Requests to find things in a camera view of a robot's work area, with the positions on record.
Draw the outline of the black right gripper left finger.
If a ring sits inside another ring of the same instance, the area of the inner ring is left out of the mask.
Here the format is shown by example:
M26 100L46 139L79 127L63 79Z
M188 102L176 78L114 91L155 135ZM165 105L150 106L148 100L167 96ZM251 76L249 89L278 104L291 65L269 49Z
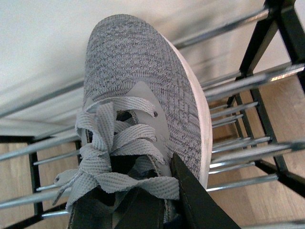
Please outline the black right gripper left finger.
M94 188L73 204L72 229L162 229L164 201L142 188L107 194Z

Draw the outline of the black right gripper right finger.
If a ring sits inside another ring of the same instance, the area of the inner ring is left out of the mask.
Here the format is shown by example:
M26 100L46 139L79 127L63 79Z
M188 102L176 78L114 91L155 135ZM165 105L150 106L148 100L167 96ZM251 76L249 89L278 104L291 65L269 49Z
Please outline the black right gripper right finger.
M175 153L171 173L179 181L178 212L181 216L171 229L239 229L224 210L210 197L205 188Z

